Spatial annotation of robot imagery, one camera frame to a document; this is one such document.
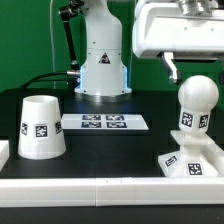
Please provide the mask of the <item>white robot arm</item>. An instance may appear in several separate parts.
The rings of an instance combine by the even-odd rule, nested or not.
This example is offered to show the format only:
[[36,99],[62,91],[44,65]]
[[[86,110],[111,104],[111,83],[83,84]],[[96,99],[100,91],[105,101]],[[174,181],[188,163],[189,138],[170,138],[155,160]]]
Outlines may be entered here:
[[[121,60],[122,25],[107,0],[83,0],[87,50],[77,95],[97,102],[131,93]],[[174,62],[224,59],[224,8],[217,0],[138,0],[132,50],[141,59],[160,59],[169,80],[181,73]]]

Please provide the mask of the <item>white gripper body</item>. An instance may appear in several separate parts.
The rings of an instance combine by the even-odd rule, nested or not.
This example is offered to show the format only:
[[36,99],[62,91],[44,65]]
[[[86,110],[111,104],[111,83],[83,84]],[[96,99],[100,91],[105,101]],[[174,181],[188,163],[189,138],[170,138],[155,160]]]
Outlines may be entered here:
[[179,0],[139,0],[135,7],[132,48],[138,58],[172,52],[175,59],[224,57],[224,10],[210,3],[208,16],[184,14]]

